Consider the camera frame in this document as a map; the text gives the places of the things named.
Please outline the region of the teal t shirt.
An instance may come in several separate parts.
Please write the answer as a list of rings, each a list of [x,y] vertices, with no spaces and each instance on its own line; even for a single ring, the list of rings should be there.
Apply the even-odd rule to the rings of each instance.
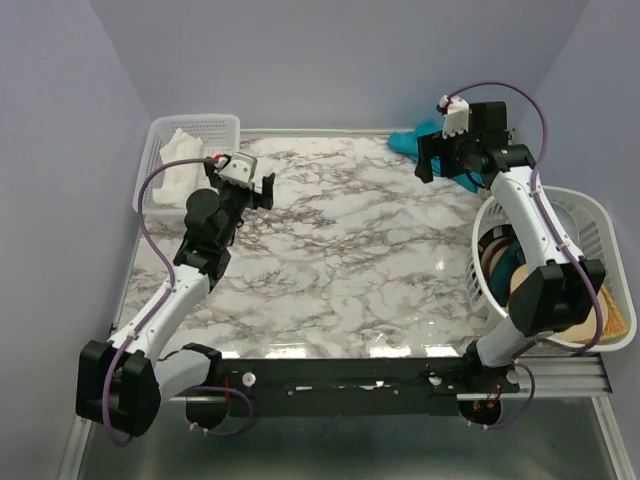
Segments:
[[[415,163],[418,163],[422,154],[420,138],[423,136],[430,136],[434,133],[439,132],[440,130],[441,124],[439,122],[427,120],[419,124],[414,130],[410,132],[392,133],[387,139],[387,146],[393,152],[400,155],[408,156]],[[440,153],[438,143],[425,144],[425,147],[427,148],[426,153],[432,154],[430,161],[433,176],[445,178],[445,175],[442,174],[440,158],[438,156],[438,154]],[[472,173],[469,175],[462,173],[460,175],[452,177],[452,180],[474,194],[479,193],[481,177],[477,173]]]

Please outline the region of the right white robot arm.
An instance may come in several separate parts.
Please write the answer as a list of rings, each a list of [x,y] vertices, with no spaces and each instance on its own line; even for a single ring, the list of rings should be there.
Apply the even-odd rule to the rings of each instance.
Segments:
[[[431,182],[434,159],[446,178],[478,174],[506,214],[528,267],[526,279],[510,295],[506,317],[462,357],[465,389],[485,394],[533,345],[550,343],[552,335],[601,312],[597,294],[606,269],[588,259],[562,228],[529,148],[510,140],[505,103],[445,97],[437,109],[444,125],[418,137],[416,176]]]

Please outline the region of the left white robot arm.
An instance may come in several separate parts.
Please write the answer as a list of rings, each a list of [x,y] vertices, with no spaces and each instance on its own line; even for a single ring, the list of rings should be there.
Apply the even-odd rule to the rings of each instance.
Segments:
[[[209,189],[187,200],[186,232],[174,259],[162,256],[166,280],[125,327],[106,341],[89,341],[81,350],[75,409],[78,416],[100,423],[109,439],[125,447],[146,433],[161,404],[185,390],[217,394],[227,407],[239,400],[254,413],[246,393],[227,383],[220,351],[189,343],[164,356],[177,327],[224,276],[230,246],[248,209],[272,208],[274,175],[238,182],[210,173]]]

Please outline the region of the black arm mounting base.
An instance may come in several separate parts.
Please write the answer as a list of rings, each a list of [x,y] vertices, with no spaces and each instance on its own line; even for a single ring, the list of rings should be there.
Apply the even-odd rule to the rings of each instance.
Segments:
[[[516,393],[513,365],[461,357],[224,359],[188,389],[187,417],[210,433],[225,419],[244,430],[276,417],[458,416],[496,423],[498,401]]]

